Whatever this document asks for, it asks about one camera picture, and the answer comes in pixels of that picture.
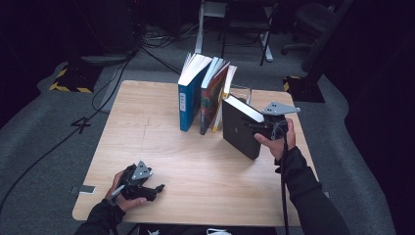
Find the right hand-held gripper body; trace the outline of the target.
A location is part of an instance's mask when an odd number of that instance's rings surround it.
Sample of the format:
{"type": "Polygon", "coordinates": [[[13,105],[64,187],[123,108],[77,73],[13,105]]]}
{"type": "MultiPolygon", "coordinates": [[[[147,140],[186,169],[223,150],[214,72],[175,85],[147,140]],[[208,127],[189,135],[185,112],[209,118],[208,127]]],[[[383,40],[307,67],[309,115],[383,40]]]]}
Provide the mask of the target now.
{"type": "Polygon", "coordinates": [[[262,111],[264,122],[260,133],[270,140],[282,138],[288,132],[286,115],[299,112],[298,107],[271,102],[262,111]]]}

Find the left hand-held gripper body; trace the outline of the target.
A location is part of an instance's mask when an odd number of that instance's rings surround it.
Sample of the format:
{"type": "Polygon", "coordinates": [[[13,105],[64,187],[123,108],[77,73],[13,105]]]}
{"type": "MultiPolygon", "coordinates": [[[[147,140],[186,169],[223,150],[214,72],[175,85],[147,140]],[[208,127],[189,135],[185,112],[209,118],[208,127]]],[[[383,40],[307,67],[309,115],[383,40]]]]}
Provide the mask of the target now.
{"type": "Polygon", "coordinates": [[[152,175],[152,169],[147,167],[142,161],[138,164],[128,166],[117,184],[122,186],[121,195],[126,200],[145,198],[149,194],[156,194],[155,189],[144,186],[144,183],[152,175]]]}

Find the black cover book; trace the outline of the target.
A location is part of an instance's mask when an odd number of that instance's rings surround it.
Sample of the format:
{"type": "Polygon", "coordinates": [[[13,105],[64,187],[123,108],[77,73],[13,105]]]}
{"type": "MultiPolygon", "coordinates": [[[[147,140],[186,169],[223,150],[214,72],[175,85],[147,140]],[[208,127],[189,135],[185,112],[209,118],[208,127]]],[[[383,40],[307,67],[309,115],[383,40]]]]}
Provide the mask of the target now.
{"type": "Polygon", "coordinates": [[[263,124],[262,113],[233,95],[222,101],[223,138],[251,160],[259,156],[260,143],[252,124],[263,124]]]}

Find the clear acrylic bookend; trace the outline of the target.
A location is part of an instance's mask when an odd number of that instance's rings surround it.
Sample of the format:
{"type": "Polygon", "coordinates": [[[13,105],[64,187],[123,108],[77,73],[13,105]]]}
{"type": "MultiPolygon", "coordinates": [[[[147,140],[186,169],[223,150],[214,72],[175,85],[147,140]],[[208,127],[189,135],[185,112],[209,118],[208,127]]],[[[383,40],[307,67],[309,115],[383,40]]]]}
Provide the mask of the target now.
{"type": "Polygon", "coordinates": [[[248,105],[251,103],[252,90],[250,87],[232,84],[230,87],[230,93],[248,105]]]}

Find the red blue illustrated book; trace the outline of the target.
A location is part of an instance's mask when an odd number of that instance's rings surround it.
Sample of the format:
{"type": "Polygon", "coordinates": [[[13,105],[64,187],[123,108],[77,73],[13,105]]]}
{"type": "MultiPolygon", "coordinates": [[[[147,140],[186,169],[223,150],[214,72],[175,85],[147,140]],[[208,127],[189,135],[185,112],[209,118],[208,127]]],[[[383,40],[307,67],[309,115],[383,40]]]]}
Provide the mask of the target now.
{"type": "Polygon", "coordinates": [[[218,99],[229,69],[229,63],[214,57],[201,85],[201,128],[205,135],[218,109],[218,99]]]}

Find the blue cover book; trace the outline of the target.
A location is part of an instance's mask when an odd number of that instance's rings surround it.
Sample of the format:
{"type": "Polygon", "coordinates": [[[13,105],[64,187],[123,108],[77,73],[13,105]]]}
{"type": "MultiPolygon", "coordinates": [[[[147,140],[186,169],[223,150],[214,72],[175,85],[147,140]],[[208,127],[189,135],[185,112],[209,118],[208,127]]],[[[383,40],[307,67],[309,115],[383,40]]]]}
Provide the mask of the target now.
{"type": "Polygon", "coordinates": [[[178,79],[178,108],[180,130],[188,131],[201,101],[201,85],[212,58],[201,54],[188,54],[178,79]]]}

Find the person's left hand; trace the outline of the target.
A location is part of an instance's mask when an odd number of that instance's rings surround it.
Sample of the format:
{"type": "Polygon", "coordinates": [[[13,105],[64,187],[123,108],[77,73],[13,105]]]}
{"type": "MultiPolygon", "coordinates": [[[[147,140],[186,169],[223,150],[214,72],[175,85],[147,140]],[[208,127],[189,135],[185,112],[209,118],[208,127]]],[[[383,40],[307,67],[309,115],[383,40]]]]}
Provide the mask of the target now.
{"type": "MultiPolygon", "coordinates": [[[[112,184],[112,186],[110,187],[110,189],[108,190],[108,192],[105,196],[106,200],[108,200],[111,197],[113,191],[116,189],[117,184],[118,184],[122,174],[123,174],[123,171],[120,171],[115,175],[114,180],[113,180],[113,184],[112,184]]],[[[134,208],[137,208],[141,205],[146,204],[147,199],[146,198],[137,198],[137,199],[134,199],[134,200],[126,200],[121,194],[119,194],[116,198],[116,203],[124,212],[127,212],[131,209],[134,209],[134,208]]]]}

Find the person's right hand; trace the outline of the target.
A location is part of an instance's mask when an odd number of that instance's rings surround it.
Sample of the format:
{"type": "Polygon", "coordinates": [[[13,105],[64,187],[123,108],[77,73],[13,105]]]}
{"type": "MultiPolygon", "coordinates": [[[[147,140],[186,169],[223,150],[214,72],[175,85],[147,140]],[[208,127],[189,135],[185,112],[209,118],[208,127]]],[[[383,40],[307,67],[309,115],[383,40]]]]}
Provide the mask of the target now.
{"type": "Polygon", "coordinates": [[[279,161],[284,156],[284,151],[290,151],[296,146],[296,133],[294,131],[293,121],[287,119],[288,132],[286,138],[280,138],[277,140],[269,140],[260,133],[256,133],[254,138],[262,145],[266,146],[271,155],[279,161]]]}

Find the hazard-striped stand base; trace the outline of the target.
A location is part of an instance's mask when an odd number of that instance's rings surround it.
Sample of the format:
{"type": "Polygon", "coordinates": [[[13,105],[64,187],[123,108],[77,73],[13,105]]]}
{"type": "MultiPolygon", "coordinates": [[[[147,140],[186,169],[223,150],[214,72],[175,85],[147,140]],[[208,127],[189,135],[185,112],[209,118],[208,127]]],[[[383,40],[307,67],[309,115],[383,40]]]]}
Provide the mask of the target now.
{"type": "Polygon", "coordinates": [[[324,103],[325,99],[316,82],[305,77],[286,76],[283,78],[283,88],[294,101],[324,103]]]}
{"type": "Polygon", "coordinates": [[[79,69],[71,65],[64,65],[50,86],[50,90],[93,93],[102,70],[99,67],[79,69]]]}

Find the white-legged desk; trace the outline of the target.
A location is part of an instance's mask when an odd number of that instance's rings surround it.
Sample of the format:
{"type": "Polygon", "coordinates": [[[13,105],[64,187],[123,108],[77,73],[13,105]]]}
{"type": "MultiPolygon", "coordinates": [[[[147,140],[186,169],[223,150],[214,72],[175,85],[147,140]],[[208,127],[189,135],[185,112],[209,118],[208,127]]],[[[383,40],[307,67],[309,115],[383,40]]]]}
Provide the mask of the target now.
{"type": "MultiPolygon", "coordinates": [[[[222,0],[201,0],[199,9],[198,32],[196,36],[195,53],[202,54],[204,41],[204,22],[208,18],[224,18],[226,3],[222,0]]],[[[265,47],[265,41],[269,38],[269,31],[259,35],[261,46],[265,50],[265,60],[268,63],[273,62],[273,56],[269,46],[265,47]]]]}

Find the dark office chair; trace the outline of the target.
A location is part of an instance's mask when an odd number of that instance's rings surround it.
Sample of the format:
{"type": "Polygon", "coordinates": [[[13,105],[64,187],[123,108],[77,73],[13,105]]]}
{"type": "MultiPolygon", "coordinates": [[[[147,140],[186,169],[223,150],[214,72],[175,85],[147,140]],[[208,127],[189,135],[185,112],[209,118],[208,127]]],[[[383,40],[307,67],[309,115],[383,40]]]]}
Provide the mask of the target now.
{"type": "Polygon", "coordinates": [[[309,50],[328,28],[335,14],[320,3],[306,4],[295,12],[294,44],[285,45],[282,55],[294,50],[309,50]]]}

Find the dark equipment stand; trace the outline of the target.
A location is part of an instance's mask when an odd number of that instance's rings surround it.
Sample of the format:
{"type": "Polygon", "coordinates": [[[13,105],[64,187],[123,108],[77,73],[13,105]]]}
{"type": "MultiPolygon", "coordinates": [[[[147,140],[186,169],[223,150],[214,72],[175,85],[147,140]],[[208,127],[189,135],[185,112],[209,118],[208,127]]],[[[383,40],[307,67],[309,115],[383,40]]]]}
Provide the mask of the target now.
{"type": "Polygon", "coordinates": [[[116,65],[131,60],[140,48],[133,28],[130,0],[69,0],[83,19],[105,56],[114,59],[97,65],[116,65]]]}

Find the black metal frame chair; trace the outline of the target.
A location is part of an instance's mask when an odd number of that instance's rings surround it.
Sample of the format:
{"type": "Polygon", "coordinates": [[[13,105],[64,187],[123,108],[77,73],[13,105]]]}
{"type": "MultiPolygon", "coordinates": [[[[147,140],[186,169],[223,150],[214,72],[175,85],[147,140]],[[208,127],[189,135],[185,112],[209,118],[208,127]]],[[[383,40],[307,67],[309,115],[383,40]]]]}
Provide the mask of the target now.
{"type": "Polygon", "coordinates": [[[227,0],[221,29],[221,57],[224,57],[226,42],[230,31],[255,34],[254,41],[259,41],[262,55],[260,65],[266,59],[269,42],[269,32],[272,27],[272,17],[277,3],[273,0],[227,0]]]}

